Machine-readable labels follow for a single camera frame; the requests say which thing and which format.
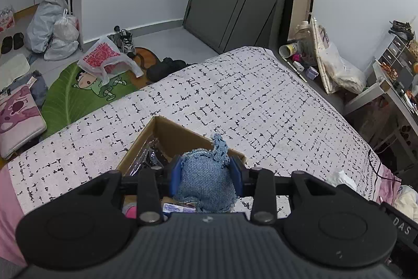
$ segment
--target ribbed gray surface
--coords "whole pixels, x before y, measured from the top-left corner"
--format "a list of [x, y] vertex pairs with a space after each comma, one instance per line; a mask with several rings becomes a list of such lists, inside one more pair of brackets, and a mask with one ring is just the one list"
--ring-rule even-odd
[[312, 265], [291, 253], [272, 228], [252, 225], [240, 213], [179, 213], [157, 227], [140, 229], [123, 253], [102, 266], [71, 273], [32, 267], [21, 278], [397, 277], [383, 265], [352, 272]]

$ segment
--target black slipper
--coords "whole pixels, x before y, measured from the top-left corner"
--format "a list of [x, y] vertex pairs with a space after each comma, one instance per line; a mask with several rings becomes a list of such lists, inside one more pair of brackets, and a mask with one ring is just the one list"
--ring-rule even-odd
[[5, 39], [3, 39], [3, 44], [1, 45], [1, 53], [6, 54], [10, 50], [12, 50], [13, 46], [13, 38], [12, 36], [7, 36]]
[[18, 32], [13, 36], [13, 49], [17, 50], [20, 49], [24, 45], [24, 34]]

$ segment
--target white patterned bedspread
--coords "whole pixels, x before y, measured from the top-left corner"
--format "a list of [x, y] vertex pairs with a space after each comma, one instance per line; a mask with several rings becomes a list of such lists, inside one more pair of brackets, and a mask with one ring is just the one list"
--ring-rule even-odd
[[[176, 72], [96, 110], [8, 164], [23, 212], [115, 168], [153, 115], [199, 134], [218, 131], [243, 152], [247, 166], [325, 179], [343, 169], [367, 199], [380, 181], [370, 147], [309, 85], [262, 48], [244, 47]], [[373, 155], [373, 166], [379, 161]], [[248, 211], [240, 199], [236, 211]], [[290, 212], [277, 198], [278, 215]]]

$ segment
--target desk leg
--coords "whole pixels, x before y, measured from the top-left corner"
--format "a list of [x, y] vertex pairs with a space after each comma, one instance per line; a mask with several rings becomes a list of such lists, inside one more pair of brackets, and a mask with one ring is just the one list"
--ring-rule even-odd
[[376, 82], [374, 85], [364, 90], [360, 95], [353, 98], [344, 106], [343, 116], [354, 112], [354, 110], [359, 109], [365, 104], [373, 101], [375, 98], [378, 98], [380, 95], [383, 95], [390, 88], [390, 85], [389, 88], [387, 88], [386, 83], [386, 80]]

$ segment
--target blue denim fabric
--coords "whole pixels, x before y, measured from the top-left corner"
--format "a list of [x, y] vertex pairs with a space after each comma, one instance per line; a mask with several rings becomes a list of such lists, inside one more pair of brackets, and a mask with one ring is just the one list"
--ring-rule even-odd
[[222, 213], [231, 209], [237, 196], [229, 174], [228, 146], [222, 136], [213, 137], [213, 150], [195, 149], [183, 155], [181, 182], [175, 199], [196, 202], [196, 211]]

